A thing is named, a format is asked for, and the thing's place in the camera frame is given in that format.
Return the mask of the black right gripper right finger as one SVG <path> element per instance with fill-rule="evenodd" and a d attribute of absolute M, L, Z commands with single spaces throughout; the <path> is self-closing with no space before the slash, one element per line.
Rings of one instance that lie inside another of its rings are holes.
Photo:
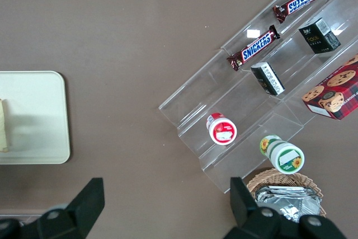
<path fill-rule="evenodd" d="M 237 225 L 225 238 L 346 238 L 328 218 L 304 215 L 295 223 L 259 207 L 240 177 L 230 179 L 230 206 Z"/>

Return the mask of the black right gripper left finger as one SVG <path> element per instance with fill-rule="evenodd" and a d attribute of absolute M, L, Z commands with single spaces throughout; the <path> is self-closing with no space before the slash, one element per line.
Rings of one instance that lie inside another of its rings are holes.
<path fill-rule="evenodd" d="M 1 220 L 1 238 L 86 238 L 105 207 L 103 178 L 92 178 L 64 208 L 45 212 L 23 226 L 16 218 Z"/>

